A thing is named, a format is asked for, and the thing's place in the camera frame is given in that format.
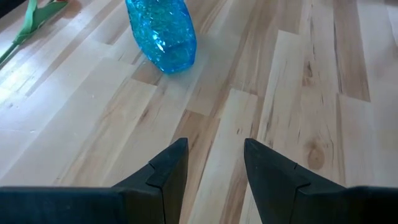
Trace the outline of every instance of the blue vase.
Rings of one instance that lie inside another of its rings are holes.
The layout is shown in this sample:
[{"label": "blue vase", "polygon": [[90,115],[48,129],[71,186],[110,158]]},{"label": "blue vase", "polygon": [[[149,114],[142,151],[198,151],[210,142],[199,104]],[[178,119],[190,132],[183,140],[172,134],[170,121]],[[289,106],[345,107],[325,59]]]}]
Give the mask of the blue vase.
[{"label": "blue vase", "polygon": [[126,4],[134,38],[150,61],[165,73],[193,65],[197,40],[183,0],[126,0]]}]

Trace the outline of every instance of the wooden floor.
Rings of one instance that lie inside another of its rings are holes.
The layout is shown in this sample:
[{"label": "wooden floor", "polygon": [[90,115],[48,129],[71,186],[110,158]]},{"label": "wooden floor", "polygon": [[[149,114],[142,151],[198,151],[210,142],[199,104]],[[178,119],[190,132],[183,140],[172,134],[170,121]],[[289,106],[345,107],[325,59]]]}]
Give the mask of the wooden floor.
[{"label": "wooden floor", "polygon": [[[23,4],[0,20],[0,52]],[[260,223],[255,138],[343,185],[398,186],[398,2],[187,0],[198,50],[160,73],[123,0],[71,0],[0,70],[0,185],[111,186],[190,141],[181,223]]]}]

